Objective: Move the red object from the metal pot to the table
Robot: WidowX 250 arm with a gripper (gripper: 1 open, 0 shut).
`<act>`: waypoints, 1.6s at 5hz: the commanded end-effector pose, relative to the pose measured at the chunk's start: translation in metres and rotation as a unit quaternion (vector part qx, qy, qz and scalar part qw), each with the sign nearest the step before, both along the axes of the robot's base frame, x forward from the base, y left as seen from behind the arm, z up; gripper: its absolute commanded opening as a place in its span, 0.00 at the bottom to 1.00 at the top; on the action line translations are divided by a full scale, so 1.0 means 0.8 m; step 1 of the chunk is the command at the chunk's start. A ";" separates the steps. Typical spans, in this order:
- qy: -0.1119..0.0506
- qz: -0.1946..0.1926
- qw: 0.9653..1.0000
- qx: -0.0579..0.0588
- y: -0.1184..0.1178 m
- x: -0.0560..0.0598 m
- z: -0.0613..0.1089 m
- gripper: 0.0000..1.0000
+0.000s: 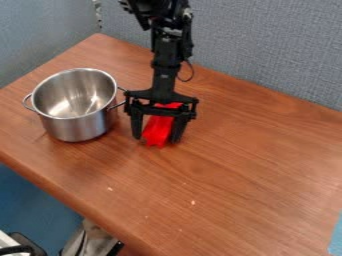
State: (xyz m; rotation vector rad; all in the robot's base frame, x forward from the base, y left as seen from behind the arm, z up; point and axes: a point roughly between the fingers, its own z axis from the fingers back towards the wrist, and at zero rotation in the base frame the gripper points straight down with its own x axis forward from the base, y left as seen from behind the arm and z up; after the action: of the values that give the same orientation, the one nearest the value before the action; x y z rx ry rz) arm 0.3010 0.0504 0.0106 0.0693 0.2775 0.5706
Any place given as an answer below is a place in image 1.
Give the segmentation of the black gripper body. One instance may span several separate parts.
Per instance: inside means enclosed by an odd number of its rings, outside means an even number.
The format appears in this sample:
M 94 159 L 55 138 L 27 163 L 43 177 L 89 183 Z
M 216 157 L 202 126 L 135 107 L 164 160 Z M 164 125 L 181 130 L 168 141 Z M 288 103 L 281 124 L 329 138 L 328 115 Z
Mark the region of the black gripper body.
M 197 118 L 200 99 L 177 93 L 157 95 L 151 89 L 125 92 L 125 112 L 133 120 L 142 120 L 145 115 L 180 118 Z

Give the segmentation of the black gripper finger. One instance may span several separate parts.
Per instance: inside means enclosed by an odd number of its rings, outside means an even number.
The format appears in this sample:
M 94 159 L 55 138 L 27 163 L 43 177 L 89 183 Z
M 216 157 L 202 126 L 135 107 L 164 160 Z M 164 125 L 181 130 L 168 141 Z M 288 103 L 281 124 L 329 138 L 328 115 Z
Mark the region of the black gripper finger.
M 181 141 L 184 132 L 186 130 L 188 122 L 189 122 L 189 116 L 186 114 L 182 114 L 176 118 L 173 128 L 172 128 L 172 135 L 170 135 L 170 142 L 173 144 Z
M 131 130 L 135 139 L 142 137 L 143 113 L 139 108 L 131 108 Z

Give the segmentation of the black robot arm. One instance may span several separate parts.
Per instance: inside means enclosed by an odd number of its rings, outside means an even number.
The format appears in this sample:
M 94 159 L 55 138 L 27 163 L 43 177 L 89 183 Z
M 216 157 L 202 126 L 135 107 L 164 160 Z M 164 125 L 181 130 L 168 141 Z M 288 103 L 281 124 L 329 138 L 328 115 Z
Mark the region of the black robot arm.
M 143 117 L 172 117 L 172 134 L 168 139 L 178 143 L 188 124 L 197 118 L 200 99 L 176 91 L 176 80 L 182 63 L 190 64 L 193 56 L 193 11 L 189 0 L 118 0 L 122 8 L 133 14 L 145 31 L 151 31 L 154 59 L 153 85 L 146 90 L 125 92 L 125 112 L 131 118 L 133 136 L 143 135 Z

